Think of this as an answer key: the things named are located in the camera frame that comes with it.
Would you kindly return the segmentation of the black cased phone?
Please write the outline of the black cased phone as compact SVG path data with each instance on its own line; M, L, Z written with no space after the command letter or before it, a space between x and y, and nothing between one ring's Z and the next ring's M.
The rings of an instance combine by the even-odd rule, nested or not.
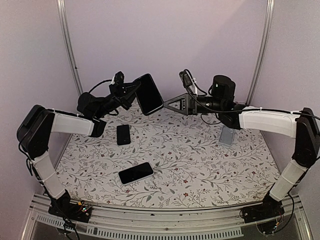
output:
M135 79L133 83L139 83L135 95L143 115L149 116L164 107L163 98L151 74L146 73Z

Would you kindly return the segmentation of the bare black phone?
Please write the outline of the bare black phone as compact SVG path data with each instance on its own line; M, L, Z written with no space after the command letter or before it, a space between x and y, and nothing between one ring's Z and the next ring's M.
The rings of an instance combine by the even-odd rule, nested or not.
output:
M118 146L131 143L130 126L128 124L118 125L116 127L116 140Z

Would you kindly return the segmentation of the light blue cased phone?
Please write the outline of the light blue cased phone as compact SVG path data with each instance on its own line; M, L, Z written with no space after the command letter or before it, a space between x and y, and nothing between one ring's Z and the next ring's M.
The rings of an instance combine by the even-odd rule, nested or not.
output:
M227 126L223 126L220 132L219 143L231 146L234 141L235 130Z

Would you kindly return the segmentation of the white cased phone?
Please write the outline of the white cased phone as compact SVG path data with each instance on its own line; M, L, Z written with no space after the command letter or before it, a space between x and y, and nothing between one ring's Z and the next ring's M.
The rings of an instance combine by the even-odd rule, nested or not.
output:
M123 185L128 185L152 176L153 174L154 170L151 165L148 162L144 162L120 171L118 176Z

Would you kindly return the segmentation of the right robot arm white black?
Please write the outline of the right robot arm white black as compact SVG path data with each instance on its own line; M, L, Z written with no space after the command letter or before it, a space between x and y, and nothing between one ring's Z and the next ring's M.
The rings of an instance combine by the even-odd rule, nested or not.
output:
M191 86L196 83L186 71L180 72L179 76L186 93L167 100L165 108L186 116L216 114L217 119L230 129L259 130L295 139L291 161L258 208L262 218L269 218L278 210L283 198L303 179L308 169L319 160L319 118L307 107L295 112L235 103L236 84L225 75L214 76L208 93L201 95L191 90Z

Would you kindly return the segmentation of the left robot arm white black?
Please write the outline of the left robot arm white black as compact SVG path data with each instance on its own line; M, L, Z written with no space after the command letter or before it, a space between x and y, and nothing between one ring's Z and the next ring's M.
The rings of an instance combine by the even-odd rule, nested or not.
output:
M102 118L118 107L128 110L135 99L139 82L109 85L110 94L95 97L90 91L78 98L78 114L34 105L19 126L16 137L18 149L26 156L26 165L31 175L43 186L52 206L63 216L74 213L68 191L59 181L49 156L49 141L52 133L78 134L99 138L105 130Z

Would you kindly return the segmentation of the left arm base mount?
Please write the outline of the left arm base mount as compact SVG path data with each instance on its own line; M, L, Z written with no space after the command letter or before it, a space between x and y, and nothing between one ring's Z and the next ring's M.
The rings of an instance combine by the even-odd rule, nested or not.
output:
M84 201L72 203L68 198L59 198L51 201L48 213L61 218L88 223L92 214L92 206L85 204Z

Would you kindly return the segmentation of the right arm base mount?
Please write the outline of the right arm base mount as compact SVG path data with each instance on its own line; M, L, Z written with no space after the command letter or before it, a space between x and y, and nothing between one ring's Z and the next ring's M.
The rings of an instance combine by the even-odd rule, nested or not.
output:
M259 222L257 229L263 235L274 234L283 220L284 208L282 201L280 202L263 202L261 204L245 206L239 216L245 223Z

